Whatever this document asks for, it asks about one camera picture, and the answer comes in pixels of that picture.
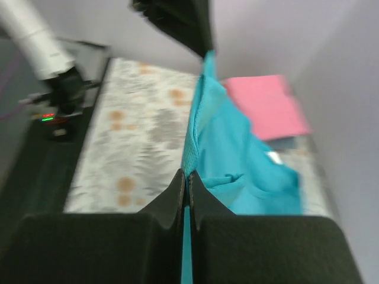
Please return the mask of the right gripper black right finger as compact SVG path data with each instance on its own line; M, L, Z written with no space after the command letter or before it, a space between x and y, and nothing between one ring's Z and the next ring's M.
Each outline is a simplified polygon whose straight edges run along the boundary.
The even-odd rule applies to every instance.
M189 176L189 197L194 283L362 283L330 218L236 215L197 172Z

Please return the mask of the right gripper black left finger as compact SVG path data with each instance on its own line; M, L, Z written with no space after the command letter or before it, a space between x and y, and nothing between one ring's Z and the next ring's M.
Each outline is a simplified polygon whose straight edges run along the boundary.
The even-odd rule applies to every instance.
M185 176L134 214L24 218L1 252L2 283L179 283Z

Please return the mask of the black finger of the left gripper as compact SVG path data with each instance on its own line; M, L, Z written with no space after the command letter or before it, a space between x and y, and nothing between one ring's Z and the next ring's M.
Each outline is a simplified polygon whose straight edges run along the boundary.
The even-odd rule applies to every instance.
M131 7L161 32L204 58L214 50L208 0L133 0Z

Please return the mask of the teal t-shirt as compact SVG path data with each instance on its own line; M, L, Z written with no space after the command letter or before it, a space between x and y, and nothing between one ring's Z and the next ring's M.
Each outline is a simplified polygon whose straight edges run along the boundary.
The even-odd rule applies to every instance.
M194 283L189 177L197 172L205 188L236 215L303 216L296 171L254 136L249 120L216 76L215 54L207 52L196 85L181 165L186 179L182 241L182 283Z

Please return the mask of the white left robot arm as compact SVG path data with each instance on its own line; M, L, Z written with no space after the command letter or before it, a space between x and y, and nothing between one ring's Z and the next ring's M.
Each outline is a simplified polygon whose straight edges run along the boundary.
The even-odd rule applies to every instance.
M204 58L213 50L208 1L131 1L131 7L161 32ZM86 92L99 82L86 80L75 59L63 49L30 1L1 1L1 24L37 79L50 92L34 95L26 104L47 102L57 109L42 118L49 139L69 141L76 135Z

